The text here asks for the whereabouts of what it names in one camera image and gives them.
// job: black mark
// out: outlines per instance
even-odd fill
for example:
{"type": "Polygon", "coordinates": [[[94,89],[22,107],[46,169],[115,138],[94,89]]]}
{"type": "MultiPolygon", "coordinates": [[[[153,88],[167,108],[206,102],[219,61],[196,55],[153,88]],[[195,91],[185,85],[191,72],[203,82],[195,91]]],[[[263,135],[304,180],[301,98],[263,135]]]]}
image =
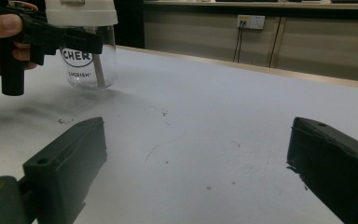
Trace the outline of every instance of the black mark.
{"type": "Polygon", "coordinates": [[[59,123],[71,123],[71,122],[73,122],[73,121],[74,121],[73,119],[70,119],[70,120],[59,119],[59,120],[58,120],[59,123]]]}

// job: white table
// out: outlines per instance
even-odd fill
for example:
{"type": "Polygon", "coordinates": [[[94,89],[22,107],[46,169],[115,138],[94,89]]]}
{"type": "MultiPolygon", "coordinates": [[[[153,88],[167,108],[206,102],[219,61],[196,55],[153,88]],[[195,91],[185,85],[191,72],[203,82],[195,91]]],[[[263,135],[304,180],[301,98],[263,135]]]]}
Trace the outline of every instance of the white table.
{"type": "Polygon", "coordinates": [[[27,72],[23,96],[0,93],[0,175],[22,177],[37,151],[102,116],[108,162],[76,223],[341,223],[286,169],[286,153],[295,117],[358,140],[358,88],[117,54],[108,90],[73,89],[56,56],[27,72]]]}

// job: wooden cabinet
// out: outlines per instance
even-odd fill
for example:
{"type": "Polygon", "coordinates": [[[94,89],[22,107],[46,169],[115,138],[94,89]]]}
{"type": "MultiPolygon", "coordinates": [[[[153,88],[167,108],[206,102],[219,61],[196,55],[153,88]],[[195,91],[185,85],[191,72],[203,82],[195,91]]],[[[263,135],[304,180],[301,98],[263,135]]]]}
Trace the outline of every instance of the wooden cabinet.
{"type": "Polygon", "coordinates": [[[281,21],[271,67],[358,80],[358,21],[281,21]]]}

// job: label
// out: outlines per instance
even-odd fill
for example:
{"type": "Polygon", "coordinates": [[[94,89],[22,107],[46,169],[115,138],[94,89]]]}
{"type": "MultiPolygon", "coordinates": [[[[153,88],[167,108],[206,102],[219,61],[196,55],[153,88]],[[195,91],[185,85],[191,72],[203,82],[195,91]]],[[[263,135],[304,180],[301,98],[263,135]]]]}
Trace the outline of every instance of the label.
{"type": "Polygon", "coordinates": [[[72,67],[86,67],[92,63],[91,53],[82,52],[74,49],[62,49],[63,60],[72,67]]]}

